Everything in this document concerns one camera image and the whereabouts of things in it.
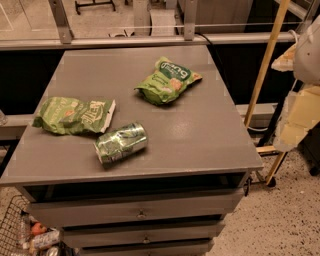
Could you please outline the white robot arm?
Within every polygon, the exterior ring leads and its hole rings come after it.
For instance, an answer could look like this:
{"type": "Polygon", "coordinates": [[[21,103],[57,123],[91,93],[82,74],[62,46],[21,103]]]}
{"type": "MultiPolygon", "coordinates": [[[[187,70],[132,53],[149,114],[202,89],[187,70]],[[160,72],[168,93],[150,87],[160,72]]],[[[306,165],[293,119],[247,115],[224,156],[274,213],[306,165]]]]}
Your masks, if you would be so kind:
{"type": "Polygon", "coordinates": [[[301,82],[285,98],[273,146],[281,152],[295,148],[320,122],[320,15],[271,65],[274,70],[292,71],[301,82]]]}

